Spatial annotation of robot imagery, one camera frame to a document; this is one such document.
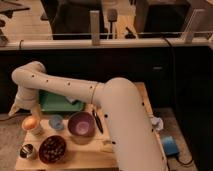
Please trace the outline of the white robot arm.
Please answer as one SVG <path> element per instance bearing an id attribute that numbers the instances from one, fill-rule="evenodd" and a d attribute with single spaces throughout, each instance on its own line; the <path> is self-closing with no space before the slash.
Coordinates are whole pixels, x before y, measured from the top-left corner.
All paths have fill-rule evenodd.
<path id="1" fill-rule="evenodd" d="M 41 90 L 93 104 L 106 115 L 120 171 L 168 171 L 162 146 L 142 105 L 143 98 L 128 79 L 116 77 L 100 83 L 51 76 L 38 61 L 16 68 L 11 77 L 18 86 L 11 114 L 26 109 L 40 118 Z"/>

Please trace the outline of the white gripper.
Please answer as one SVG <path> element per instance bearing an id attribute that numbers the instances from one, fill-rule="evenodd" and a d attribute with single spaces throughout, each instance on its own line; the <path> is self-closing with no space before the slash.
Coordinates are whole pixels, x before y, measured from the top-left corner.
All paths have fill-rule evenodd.
<path id="1" fill-rule="evenodd" d="M 19 87 L 8 115 L 13 116 L 20 109 L 29 110 L 33 116 L 40 117 L 41 107 L 39 104 L 39 91 L 36 89 Z"/>

